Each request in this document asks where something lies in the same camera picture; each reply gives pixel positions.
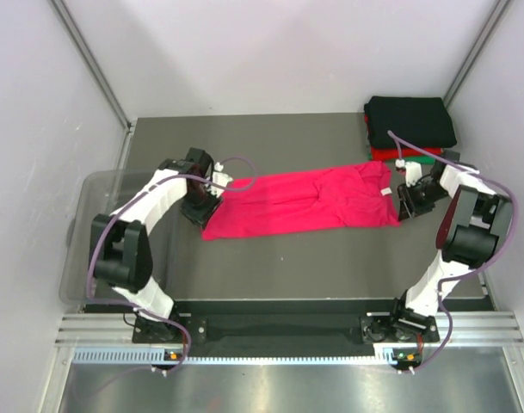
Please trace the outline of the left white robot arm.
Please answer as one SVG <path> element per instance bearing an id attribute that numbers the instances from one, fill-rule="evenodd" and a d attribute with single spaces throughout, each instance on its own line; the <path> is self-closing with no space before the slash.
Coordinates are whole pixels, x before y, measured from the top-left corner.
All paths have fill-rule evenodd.
<path id="1" fill-rule="evenodd" d="M 150 235 L 176 204 L 187 220 L 205 229 L 231 182 L 224 164 L 204 150 L 191 148 L 184 159 L 165 160 L 125 205 L 94 217 L 86 290 L 92 280 L 106 282 L 152 321 L 156 336 L 166 342 L 176 339 L 182 322 L 171 314 L 175 301 L 154 278 Z"/>

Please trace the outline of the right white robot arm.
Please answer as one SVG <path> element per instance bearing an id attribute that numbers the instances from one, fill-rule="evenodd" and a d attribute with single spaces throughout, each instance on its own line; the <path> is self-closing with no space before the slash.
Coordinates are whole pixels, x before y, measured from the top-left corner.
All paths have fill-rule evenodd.
<path id="1" fill-rule="evenodd" d="M 427 175 L 398 186 L 400 221 L 429 213 L 437 201 L 450 199 L 436 235 L 435 259 L 422 278 L 394 300 L 387 327 L 400 341 L 433 335 L 439 303 L 456 287 L 460 276 L 481 268 L 496 255 L 513 218 L 509 197 L 484 184 L 472 166 L 453 167 L 459 153 L 444 151 L 443 156 Z"/>

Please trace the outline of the pink t shirt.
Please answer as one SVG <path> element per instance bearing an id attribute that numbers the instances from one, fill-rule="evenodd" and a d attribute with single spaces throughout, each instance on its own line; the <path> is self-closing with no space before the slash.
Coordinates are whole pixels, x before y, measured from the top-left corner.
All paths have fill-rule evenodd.
<path id="1" fill-rule="evenodd" d="M 399 226 L 391 171 L 381 162 L 238 179 L 201 232 L 204 241 L 335 228 Z"/>

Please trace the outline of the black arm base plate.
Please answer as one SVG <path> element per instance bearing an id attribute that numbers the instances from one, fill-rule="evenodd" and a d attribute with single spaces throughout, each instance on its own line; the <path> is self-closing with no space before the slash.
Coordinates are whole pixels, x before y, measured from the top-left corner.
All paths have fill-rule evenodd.
<path id="1" fill-rule="evenodd" d="M 343 338 L 353 344 L 439 340 L 434 316 L 419 315 L 401 299 L 182 300 L 169 320 L 193 343 L 226 338 Z"/>

